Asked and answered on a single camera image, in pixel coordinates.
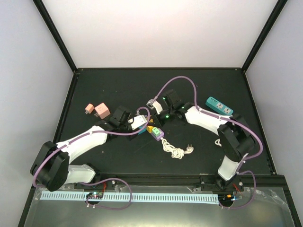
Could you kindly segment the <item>small pink charger plug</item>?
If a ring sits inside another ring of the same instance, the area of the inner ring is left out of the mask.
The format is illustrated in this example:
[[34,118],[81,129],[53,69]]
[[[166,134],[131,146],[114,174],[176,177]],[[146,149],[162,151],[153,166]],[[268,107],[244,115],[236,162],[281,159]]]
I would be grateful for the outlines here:
[[94,110],[94,106],[93,104],[88,104],[86,107],[85,107],[85,114],[91,114]]

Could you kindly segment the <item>black frame post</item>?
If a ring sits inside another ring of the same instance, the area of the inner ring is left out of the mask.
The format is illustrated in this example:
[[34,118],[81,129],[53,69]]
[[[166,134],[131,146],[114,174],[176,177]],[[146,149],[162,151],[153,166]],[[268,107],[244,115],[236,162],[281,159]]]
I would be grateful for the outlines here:
[[258,51],[260,50],[263,42],[265,41],[266,37],[268,36],[269,32],[271,31],[273,25],[277,21],[279,15],[281,14],[282,10],[284,9],[285,5],[287,4],[288,0],[278,0],[271,11],[266,23],[264,24],[260,34],[258,35],[251,51],[249,52],[241,71],[246,73],[249,69],[250,65],[252,64],[254,58],[256,57]]
[[72,70],[72,72],[77,71],[77,67],[76,67],[62,37],[60,36],[59,31],[57,30],[46,6],[44,5],[43,1],[42,0],[33,0],[33,3],[35,4],[38,12],[40,13],[44,23],[46,24],[47,28],[49,29],[51,35],[53,36],[57,46],[59,47],[61,53],[63,54],[70,69]]

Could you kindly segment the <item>right circuit board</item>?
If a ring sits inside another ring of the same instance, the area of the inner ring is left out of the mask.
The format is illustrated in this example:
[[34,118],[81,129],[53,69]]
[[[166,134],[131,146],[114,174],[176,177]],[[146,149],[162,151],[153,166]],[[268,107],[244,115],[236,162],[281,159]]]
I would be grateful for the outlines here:
[[243,198],[241,193],[233,193],[233,194],[219,194],[218,200],[219,201],[236,201]]

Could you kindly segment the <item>yellow cube socket adapter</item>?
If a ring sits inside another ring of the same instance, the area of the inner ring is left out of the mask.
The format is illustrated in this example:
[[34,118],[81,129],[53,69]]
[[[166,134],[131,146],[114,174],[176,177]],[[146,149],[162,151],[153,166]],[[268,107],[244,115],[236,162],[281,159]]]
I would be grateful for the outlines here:
[[154,128],[154,126],[146,126],[146,130],[148,131],[148,133],[152,133],[152,129]]

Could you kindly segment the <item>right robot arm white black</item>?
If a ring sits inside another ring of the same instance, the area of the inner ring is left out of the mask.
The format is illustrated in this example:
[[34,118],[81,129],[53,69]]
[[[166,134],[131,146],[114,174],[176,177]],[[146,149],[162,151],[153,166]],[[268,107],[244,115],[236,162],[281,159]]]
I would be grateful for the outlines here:
[[215,185],[221,191],[230,188],[232,179],[239,174],[241,166],[256,145],[255,134],[248,128],[244,118],[238,114],[228,115],[227,108],[219,102],[215,106],[221,107],[224,115],[205,110],[194,103],[183,103],[173,89],[162,98],[167,109],[162,108],[157,97],[147,103],[156,111],[155,118],[159,124],[164,124],[170,117],[178,117],[218,136],[217,144],[223,148],[224,157],[215,177]]

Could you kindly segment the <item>blue cube socket adapter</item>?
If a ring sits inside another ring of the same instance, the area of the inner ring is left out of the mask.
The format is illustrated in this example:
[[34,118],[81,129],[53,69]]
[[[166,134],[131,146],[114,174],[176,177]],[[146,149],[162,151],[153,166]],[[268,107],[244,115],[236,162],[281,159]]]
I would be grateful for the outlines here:
[[142,133],[144,133],[146,131],[146,128],[143,128],[143,130],[142,131],[140,131],[139,133],[138,133],[138,135],[140,135],[140,134],[142,134]]

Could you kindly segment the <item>left circuit board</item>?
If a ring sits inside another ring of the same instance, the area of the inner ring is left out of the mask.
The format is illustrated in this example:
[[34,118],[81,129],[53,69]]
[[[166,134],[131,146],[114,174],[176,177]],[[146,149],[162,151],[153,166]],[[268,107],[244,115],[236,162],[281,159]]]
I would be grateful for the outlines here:
[[90,192],[86,195],[86,199],[102,199],[103,192]]

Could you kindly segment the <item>pink cube socket adapter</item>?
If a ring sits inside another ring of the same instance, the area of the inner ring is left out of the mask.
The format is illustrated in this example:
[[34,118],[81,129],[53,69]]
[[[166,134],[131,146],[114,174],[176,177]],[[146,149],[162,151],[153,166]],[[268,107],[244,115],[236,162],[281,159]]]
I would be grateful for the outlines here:
[[105,119],[106,117],[110,116],[110,110],[104,103],[97,105],[94,110],[94,115],[96,117],[100,117],[101,119]]

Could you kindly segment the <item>right black frame post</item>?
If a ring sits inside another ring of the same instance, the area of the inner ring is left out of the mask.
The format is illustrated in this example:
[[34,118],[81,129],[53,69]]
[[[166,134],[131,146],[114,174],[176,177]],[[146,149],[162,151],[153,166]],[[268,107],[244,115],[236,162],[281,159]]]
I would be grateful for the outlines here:
[[246,73],[249,69],[250,65],[252,64],[254,58],[256,57],[258,51],[260,50],[263,42],[265,41],[266,37],[268,36],[269,32],[271,31],[273,25],[277,21],[279,15],[281,14],[282,10],[284,9],[285,5],[287,4],[288,0],[278,0],[271,11],[266,23],[264,24],[260,34],[258,35],[251,51],[249,52],[241,71]]

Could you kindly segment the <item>teal power strip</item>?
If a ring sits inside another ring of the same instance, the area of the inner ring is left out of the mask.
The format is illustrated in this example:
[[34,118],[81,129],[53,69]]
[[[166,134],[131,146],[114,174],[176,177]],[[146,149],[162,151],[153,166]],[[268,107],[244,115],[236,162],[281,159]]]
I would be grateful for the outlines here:
[[205,104],[220,115],[232,116],[233,114],[233,110],[231,108],[211,96],[208,97]]

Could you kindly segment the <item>black front rail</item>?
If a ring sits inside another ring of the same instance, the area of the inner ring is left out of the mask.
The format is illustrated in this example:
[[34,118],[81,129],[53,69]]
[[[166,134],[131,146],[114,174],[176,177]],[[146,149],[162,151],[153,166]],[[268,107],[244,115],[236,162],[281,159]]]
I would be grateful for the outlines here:
[[73,185],[76,189],[83,190],[112,190],[117,185],[125,186],[189,186],[194,188],[200,188],[202,191],[213,192],[229,192],[236,188],[241,191],[244,187],[253,187],[254,180],[250,173],[243,175],[236,175],[229,181],[224,181],[216,175],[117,175],[116,178],[120,178],[122,181],[114,178],[114,175],[108,180],[109,175],[97,174],[91,182],[83,183],[82,180],[68,179],[66,182],[55,182],[47,186],[47,189],[51,192],[61,189],[66,185]]

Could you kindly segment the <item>circuit board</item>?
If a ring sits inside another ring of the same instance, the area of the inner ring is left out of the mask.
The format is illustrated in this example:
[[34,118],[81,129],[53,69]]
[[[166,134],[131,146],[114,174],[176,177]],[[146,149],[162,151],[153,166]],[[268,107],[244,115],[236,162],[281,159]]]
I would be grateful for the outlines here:
[[86,199],[102,199],[103,192],[90,192],[86,195]]
[[233,194],[219,194],[218,200],[219,201],[236,201],[243,198],[241,193],[233,193]]

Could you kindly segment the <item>purple power strip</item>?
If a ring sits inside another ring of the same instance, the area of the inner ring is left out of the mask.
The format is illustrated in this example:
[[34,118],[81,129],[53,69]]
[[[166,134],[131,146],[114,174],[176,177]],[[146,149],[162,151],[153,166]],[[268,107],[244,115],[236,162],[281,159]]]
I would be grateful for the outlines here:
[[164,132],[161,130],[161,135],[160,136],[158,136],[158,137],[155,137],[152,133],[150,133],[157,141],[159,141],[159,140],[161,140],[161,138],[163,138],[164,137]]

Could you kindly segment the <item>left black frame post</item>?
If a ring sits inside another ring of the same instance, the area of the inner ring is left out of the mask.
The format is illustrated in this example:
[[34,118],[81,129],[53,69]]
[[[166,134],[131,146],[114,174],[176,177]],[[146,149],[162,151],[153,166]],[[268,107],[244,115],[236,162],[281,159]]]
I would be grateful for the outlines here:
[[70,69],[72,70],[72,72],[77,71],[77,67],[76,67],[62,37],[60,36],[59,31],[57,30],[46,6],[44,5],[43,1],[42,0],[33,0],[33,3],[35,4],[38,12],[40,13],[44,23],[46,24],[47,28],[49,29],[51,35],[53,36],[57,46],[59,47],[61,53],[63,54]]

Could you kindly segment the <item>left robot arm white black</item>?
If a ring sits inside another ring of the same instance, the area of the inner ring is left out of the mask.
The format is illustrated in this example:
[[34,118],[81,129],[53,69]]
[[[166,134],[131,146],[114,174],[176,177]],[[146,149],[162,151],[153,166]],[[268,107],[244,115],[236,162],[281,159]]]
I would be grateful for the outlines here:
[[132,115],[124,107],[96,123],[87,131],[66,141],[45,142],[38,152],[30,169],[34,177],[34,187],[45,187],[54,192],[65,184],[84,183],[91,189],[101,185],[102,178],[95,168],[88,164],[72,165],[72,162],[93,149],[117,136],[135,137],[147,123],[145,115]]

